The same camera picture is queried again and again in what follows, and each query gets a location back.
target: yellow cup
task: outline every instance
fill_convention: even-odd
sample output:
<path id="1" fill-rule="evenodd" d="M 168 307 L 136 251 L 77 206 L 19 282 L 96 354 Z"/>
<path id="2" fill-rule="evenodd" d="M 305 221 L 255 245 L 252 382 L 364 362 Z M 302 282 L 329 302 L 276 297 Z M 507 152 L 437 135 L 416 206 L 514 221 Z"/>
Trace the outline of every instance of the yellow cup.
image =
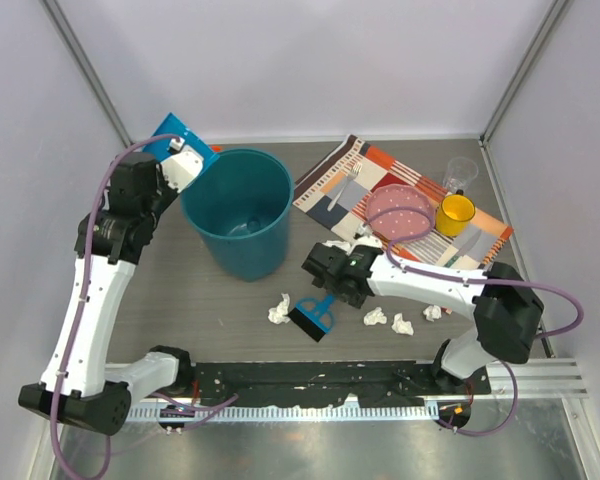
<path id="1" fill-rule="evenodd" d="M 444 197 L 436 212 L 436 230 L 443 235 L 455 237 L 469 224 L 476 214 L 476 206 L 464 195 Z"/>

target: colorful placemat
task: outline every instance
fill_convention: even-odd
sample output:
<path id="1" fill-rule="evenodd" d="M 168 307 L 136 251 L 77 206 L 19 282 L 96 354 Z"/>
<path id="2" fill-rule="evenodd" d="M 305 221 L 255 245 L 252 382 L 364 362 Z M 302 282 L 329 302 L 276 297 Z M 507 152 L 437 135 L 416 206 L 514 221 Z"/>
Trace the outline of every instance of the colorful placemat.
<path id="1" fill-rule="evenodd" d="M 347 186 L 336 206 L 327 211 L 347 172 L 358 161 L 362 162 L 360 175 Z M 343 240 L 352 242 L 358 226 L 365 220 L 367 199 L 371 193 L 392 184 L 415 187 L 427 196 L 434 208 L 448 194 L 433 180 L 373 145 L 349 135 L 296 182 L 293 204 Z M 470 225 L 457 237 L 447 237 L 434 230 L 420 240 L 395 246 L 394 253 L 432 265 L 473 269 L 492 262 L 512 233 L 510 226 L 478 209 Z M 386 238 L 376 235 L 386 249 Z"/>

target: pink plate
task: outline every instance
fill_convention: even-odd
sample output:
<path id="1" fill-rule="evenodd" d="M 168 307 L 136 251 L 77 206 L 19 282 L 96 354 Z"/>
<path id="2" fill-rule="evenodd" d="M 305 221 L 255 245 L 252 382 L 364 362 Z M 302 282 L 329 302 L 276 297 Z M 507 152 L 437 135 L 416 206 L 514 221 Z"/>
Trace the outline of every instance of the pink plate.
<path id="1" fill-rule="evenodd" d="M 371 194 L 367 200 L 367 219 L 392 207 L 413 207 L 433 219 L 433 207 L 429 199 L 414 187 L 407 185 L 387 185 Z M 429 229 L 426 218 L 416 212 L 390 212 L 378 217 L 371 223 L 371 228 L 387 240 L 419 235 Z"/>

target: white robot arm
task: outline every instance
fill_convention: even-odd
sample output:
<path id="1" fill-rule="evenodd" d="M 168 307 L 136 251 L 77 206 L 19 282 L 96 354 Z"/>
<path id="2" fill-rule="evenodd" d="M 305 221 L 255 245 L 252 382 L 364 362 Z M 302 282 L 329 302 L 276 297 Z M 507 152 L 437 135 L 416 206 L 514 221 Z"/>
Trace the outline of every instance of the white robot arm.
<path id="1" fill-rule="evenodd" d="M 356 308 L 367 296 L 392 296 L 450 308 L 475 324 L 438 351 L 432 374 L 459 383 L 494 360 L 526 363 L 544 305 L 530 288 L 474 284 L 472 280 L 521 280 L 515 269 L 494 263 L 490 270 L 452 270 L 399 259 L 391 263 L 375 237 L 362 237 L 348 250 L 316 244 L 302 268 L 313 284 Z M 409 272 L 413 267 L 431 276 Z M 441 279 L 454 276 L 462 282 Z"/>
<path id="2" fill-rule="evenodd" d="M 62 384 L 59 417 L 64 423 L 111 435 L 134 403 L 165 387 L 177 393 L 190 385 L 189 354 L 170 347 L 155 347 L 126 368 L 105 370 L 118 307 L 142 248 L 150 242 L 160 215 L 203 169 L 202 156 L 191 147 L 177 141 L 170 147 L 174 154 L 162 163 L 150 154 L 131 154 L 111 177 L 94 229 L 88 298 Z M 80 301 L 86 220 L 78 229 L 73 290 L 54 353 L 40 382 L 22 387 L 18 399 L 21 406 L 43 416 L 49 415 L 60 359 Z M 115 415 L 106 415 L 111 409 Z"/>

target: blue scoop handle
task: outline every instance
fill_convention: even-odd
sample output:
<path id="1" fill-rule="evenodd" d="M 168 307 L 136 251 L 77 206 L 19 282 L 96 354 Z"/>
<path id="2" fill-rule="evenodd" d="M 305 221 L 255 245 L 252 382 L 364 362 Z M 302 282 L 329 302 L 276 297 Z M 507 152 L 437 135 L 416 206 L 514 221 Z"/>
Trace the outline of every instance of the blue scoop handle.
<path id="1" fill-rule="evenodd" d="M 320 326 L 322 330 L 329 333 L 336 322 L 333 313 L 329 311 L 329 307 L 331 307 L 335 300 L 336 298 L 333 295 L 327 295 L 321 302 L 318 302 L 318 300 L 315 298 L 307 297 L 298 300 L 298 303 L 296 303 L 296 308 L 308 318 L 311 318 L 313 323 Z M 322 317 L 325 316 L 329 317 L 329 319 L 331 320 L 329 326 L 326 326 L 321 321 Z"/>

